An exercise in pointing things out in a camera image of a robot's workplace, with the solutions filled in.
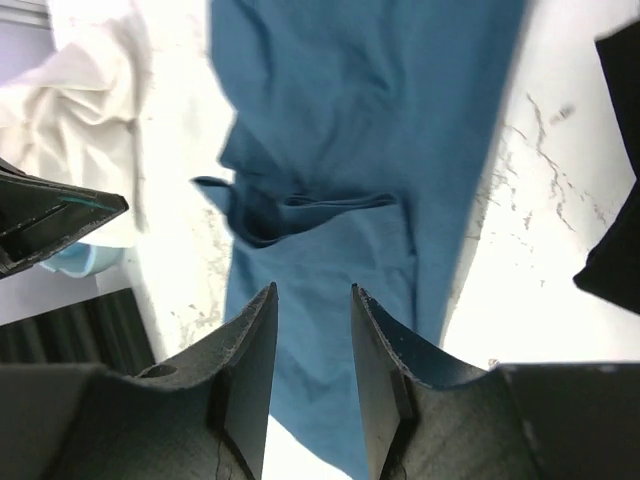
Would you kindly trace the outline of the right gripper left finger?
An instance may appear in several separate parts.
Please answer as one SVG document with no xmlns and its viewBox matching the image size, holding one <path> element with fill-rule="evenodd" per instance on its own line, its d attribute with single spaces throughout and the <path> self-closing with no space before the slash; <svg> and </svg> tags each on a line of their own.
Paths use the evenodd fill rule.
<svg viewBox="0 0 640 480">
<path fill-rule="evenodd" d="M 99 364 L 4 366 L 2 477 L 260 478 L 277 330 L 269 285 L 136 377 Z"/>
</svg>

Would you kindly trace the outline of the black pink drawer organizer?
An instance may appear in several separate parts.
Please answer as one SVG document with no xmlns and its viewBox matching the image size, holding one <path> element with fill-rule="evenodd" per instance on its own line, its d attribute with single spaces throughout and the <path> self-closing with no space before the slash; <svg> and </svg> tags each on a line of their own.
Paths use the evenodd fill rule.
<svg viewBox="0 0 640 480">
<path fill-rule="evenodd" d="M 1 362 L 101 363 L 136 376 L 155 357 L 127 288 L 3 325 Z"/>
</svg>

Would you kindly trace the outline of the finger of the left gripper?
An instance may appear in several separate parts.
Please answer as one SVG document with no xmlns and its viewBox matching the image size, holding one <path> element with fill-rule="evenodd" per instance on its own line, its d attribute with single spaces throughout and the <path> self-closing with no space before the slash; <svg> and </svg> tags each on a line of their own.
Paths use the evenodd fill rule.
<svg viewBox="0 0 640 480">
<path fill-rule="evenodd" d="M 44 180 L 1 162 L 1 276 L 58 254 L 129 209 L 124 197 Z"/>
</svg>

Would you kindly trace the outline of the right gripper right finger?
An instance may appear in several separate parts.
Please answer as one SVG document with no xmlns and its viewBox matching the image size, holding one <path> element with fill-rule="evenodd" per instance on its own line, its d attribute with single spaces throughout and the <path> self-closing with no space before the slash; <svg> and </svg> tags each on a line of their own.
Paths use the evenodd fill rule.
<svg viewBox="0 0 640 480">
<path fill-rule="evenodd" d="M 354 361 L 373 479 L 635 479 L 635 363 L 482 370 L 352 290 Z"/>
</svg>

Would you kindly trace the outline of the blue t shirt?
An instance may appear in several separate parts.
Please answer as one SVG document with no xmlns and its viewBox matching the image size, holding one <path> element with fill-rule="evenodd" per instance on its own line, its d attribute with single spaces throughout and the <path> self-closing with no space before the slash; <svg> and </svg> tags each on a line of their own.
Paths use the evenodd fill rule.
<svg viewBox="0 0 640 480">
<path fill-rule="evenodd" d="M 522 1 L 215 1 L 211 58 L 236 120 L 232 183 L 198 186 L 233 235 L 225 315 L 279 291 L 271 415 L 368 475 L 351 288 L 441 338 Z"/>
</svg>

